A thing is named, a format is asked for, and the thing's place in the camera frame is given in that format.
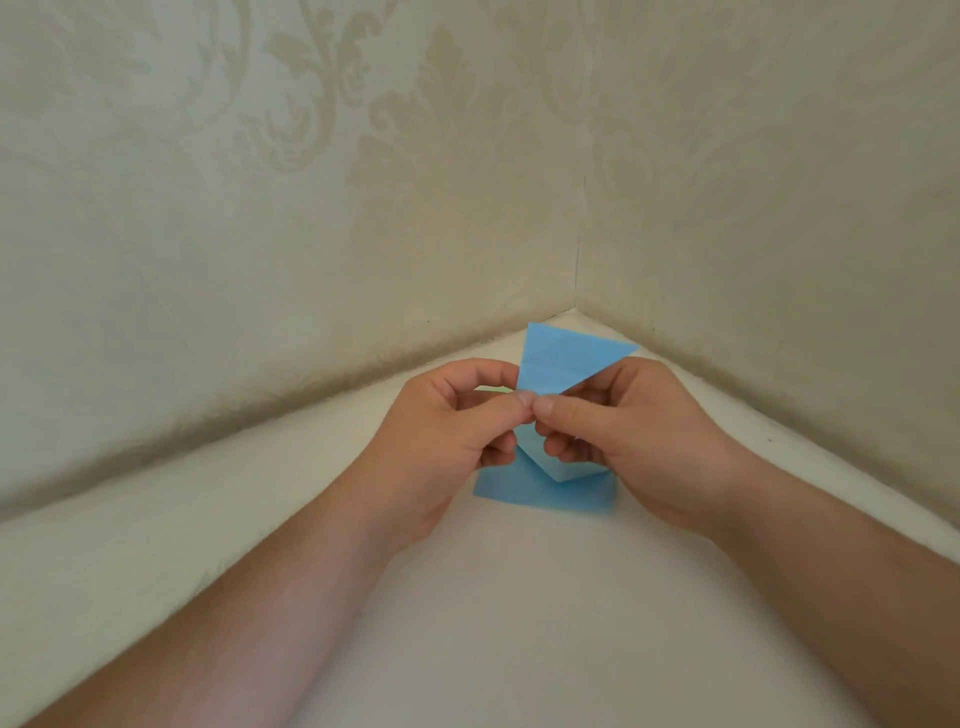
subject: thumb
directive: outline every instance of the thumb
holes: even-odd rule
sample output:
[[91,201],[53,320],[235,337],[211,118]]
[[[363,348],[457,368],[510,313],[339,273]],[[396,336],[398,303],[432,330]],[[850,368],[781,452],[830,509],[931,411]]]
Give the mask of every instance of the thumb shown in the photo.
[[458,412],[465,433],[464,444],[485,448],[494,437],[522,425],[530,419],[530,407],[536,398],[533,392],[512,392]]
[[538,421],[600,449],[606,448],[615,433],[613,412],[612,407],[579,397],[547,395],[534,402],[534,416]]

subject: left hand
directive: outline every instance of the left hand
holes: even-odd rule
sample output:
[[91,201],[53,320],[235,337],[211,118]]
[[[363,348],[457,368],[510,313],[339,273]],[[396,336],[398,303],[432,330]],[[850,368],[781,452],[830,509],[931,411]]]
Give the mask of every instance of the left hand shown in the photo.
[[350,466],[364,500],[385,517],[401,547],[425,538],[470,473],[516,458],[514,427],[533,421],[533,392],[516,387],[519,368],[464,359],[403,385],[370,444]]

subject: blue paper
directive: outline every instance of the blue paper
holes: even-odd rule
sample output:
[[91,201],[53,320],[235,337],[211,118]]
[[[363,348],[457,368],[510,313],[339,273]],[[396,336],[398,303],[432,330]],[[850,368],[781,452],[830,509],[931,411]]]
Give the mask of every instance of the blue paper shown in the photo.
[[516,388],[559,395],[635,351],[636,344],[530,324]]
[[[634,344],[530,324],[516,388],[560,394],[635,350]],[[480,471],[475,495],[539,508],[590,513],[613,509],[613,473],[595,463],[562,463],[550,457],[533,425],[521,425],[514,432],[515,462]]]
[[614,492],[610,471],[558,483],[521,449],[513,465],[480,471],[473,488],[475,496],[505,503],[584,513],[610,513]]
[[607,472],[606,468],[596,463],[562,463],[557,458],[546,454],[543,451],[545,438],[537,434],[535,425],[521,425],[514,430],[514,433],[516,434],[516,446],[527,453],[531,460],[559,483],[577,477]]

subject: right hand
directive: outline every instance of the right hand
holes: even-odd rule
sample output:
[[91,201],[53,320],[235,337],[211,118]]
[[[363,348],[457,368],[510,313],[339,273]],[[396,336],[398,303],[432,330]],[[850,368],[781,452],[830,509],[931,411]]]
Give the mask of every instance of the right hand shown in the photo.
[[725,433],[666,365],[628,357],[534,402],[543,449],[610,468],[647,510],[710,535],[749,451]]

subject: forearm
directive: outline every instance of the forearm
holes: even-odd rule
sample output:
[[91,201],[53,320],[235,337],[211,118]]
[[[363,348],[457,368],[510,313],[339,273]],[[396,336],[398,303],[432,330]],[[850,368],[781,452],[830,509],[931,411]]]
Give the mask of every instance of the forearm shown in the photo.
[[960,724],[960,568],[745,455],[715,541],[884,725]]
[[394,552],[335,482],[29,728],[278,726]]

